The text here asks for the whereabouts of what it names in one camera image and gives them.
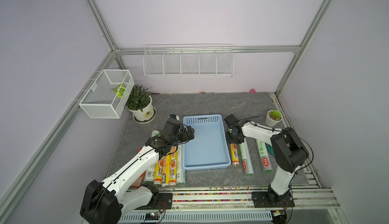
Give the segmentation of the white green plastic wrap roll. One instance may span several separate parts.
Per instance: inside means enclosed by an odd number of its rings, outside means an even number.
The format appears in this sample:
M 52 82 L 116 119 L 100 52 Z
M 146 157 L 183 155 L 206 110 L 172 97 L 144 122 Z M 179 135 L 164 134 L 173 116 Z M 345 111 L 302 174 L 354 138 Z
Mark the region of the white green plastic wrap roll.
M 265 172 L 265 173 L 272 172 L 273 168 L 272 168 L 272 165 L 271 165 L 271 162 L 269 159 L 266 143 L 262 142 L 260 140 L 256 140 L 256 144 L 258 147 L 258 152 L 259 152 L 263 172 Z
M 242 157 L 243 169 L 246 176 L 253 176 L 254 169 L 249 154 L 247 140 L 245 139 L 243 143 L 240 144 L 240 152 Z
M 185 169 L 184 169 L 184 153 L 181 145 L 177 148 L 177 184 L 183 185 L 186 183 Z

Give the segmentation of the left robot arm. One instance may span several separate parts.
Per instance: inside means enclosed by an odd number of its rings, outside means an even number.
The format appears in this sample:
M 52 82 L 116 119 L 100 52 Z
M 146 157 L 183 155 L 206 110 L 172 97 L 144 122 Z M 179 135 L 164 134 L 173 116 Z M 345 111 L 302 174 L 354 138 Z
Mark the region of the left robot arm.
M 141 150 L 123 167 L 102 181 L 86 187 L 80 216 L 89 224 L 116 224 L 122 215 L 150 203 L 156 204 L 159 191 L 152 185 L 128 189 L 152 165 L 167 156 L 172 147 L 195 138 L 195 130 L 177 119 L 169 119 L 164 129 L 149 138 Z

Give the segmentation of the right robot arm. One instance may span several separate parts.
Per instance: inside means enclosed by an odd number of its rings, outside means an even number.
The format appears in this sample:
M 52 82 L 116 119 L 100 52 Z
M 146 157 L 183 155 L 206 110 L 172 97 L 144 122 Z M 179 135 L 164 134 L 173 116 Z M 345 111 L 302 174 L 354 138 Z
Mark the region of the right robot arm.
M 273 148 L 278 168 L 266 192 L 253 192 L 254 207 L 292 208 L 295 206 L 291 183 L 310 154 L 294 129 L 268 128 L 253 121 L 238 120 L 231 114 L 224 119 L 228 143 L 242 144 L 246 138 L 264 142 Z

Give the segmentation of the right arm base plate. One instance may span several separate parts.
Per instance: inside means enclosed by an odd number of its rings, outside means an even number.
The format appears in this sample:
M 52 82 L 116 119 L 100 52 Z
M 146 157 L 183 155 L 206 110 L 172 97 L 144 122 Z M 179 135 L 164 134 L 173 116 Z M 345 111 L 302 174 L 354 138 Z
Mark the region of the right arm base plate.
M 292 208 L 295 207 L 290 191 L 284 195 L 277 195 L 275 192 L 252 192 L 251 199 L 255 208 Z

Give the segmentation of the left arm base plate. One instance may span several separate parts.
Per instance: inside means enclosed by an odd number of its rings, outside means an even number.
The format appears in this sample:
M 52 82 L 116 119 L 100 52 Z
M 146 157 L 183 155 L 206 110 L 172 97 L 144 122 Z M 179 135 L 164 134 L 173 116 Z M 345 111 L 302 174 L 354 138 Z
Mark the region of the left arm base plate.
M 162 192 L 162 193 L 154 194 L 147 205 L 141 206 L 136 210 L 171 209 L 173 204 L 172 199 L 173 199 L 172 193 Z

